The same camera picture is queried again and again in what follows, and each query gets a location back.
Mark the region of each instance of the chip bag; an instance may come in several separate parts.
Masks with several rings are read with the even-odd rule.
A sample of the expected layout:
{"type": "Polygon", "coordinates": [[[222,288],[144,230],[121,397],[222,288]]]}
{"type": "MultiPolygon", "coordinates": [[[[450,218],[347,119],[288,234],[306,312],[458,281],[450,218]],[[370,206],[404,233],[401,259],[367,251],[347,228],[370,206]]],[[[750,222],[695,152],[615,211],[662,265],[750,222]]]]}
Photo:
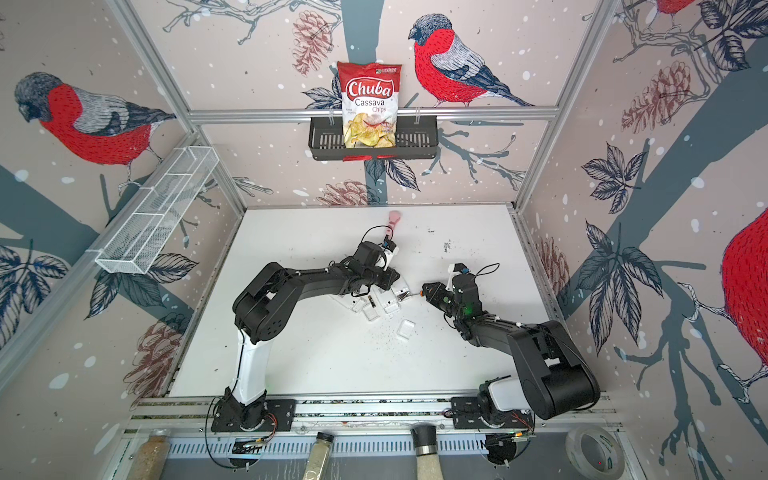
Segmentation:
{"type": "Polygon", "coordinates": [[[394,147],[401,65],[338,62],[344,145],[394,147]]]}

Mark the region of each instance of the white mesh basket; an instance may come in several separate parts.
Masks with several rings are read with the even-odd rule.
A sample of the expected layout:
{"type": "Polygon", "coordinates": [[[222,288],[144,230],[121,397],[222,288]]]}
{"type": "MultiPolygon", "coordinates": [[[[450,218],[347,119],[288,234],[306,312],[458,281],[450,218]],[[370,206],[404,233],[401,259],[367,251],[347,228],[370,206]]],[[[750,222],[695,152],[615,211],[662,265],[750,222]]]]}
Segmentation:
{"type": "Polygon", "coordinates": [[[212,147],[176,149],[172,165],[99,253],[109,273],[146,273],[219,163],[212,147]]]}

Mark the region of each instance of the black wire basket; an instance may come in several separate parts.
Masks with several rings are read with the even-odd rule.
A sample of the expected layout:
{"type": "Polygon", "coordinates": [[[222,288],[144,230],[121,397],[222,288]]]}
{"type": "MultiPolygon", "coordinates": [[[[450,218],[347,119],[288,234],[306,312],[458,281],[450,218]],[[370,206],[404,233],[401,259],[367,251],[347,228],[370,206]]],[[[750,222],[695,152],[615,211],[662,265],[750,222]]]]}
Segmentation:
{"type": "Polygon", "coordinates": [[[310,150],[318,161],[376,160],[399,158],[402,160],[432,159],[437,155],[437,117],[421,115],[398,116],[395,131],[396,145],[388,148],[347,148],[344,146],[342,118],[312,118],[310,122],[310,150]]]}

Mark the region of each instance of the pine cone illustration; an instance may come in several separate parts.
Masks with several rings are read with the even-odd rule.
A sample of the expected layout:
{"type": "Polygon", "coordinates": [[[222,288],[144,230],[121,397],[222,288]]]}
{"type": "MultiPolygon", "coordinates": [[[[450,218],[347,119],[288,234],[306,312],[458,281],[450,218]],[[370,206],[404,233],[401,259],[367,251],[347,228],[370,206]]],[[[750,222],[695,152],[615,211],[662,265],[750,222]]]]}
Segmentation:
{"type": "Polygon", "coordinates": [[[138,354],[134,357],[136,368],[123,378],[123,382],[130,384],[128,393],[136,395],[131,408],[135,408],[143,398],[162,393],[165,377],[170,372],[187,325],[188,318],[170,313],[139,337],[136,344],[138,354]]]}
{"type": "Polygon", "coordinates": [[[312,68],[317,70],[333,50],[331,27],[318,13],[305,10],[299,13],[299,19],[293,24],[293,67],[306,77],[312,68]]]}
{"type": "Polygon", "coordinates": [[[336,184],[335,187],[327,184],[323,188],[323,196],[317,197],[317,201],[328,207],[337,207],[340,205],[368,205],[378,201],[378,199],[365,184],[356,180],[345,180],[343,184],[336,184]]]}
{"type": "Polygon", "coordinates": [[[624,111],[621,130],[632,127],[636,134],[649,126],[653,130],[656,124],[666,124],[689,93],[690,68],[682,61],[673,61],[671,66],[652,77],[650,86],[634,98],[628,111],[624,111]]]}
{"type": "Polygon", "coordinates": [[[565,255],[554,245],[552,237],[549,237],[549,242],[539,238],[538,255],[541,263],[544,264],[544,272],[552,285],[552,290],[557,295],[571,278],[565,255]]]}

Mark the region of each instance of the black lid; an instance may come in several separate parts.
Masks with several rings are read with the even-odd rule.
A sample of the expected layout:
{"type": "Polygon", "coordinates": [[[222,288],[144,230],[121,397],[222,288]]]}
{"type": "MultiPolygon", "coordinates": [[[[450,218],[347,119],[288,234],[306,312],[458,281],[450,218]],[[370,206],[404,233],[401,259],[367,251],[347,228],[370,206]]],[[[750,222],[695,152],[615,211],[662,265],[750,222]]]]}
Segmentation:
{"type": "Polygon", "coordinates": [[[333,435],[331,435],[329,433],[317,432],[317,439],[318,440],[325,440],[326,442],[333,443],[333,435]]]}
{"type": "Polygon", "coordinates": [[[434,425],[427,423],[416,425],[411,429],[411,436],[413,437],[413,446],[415,448],[437,445],[437,431],[434,425]]]}

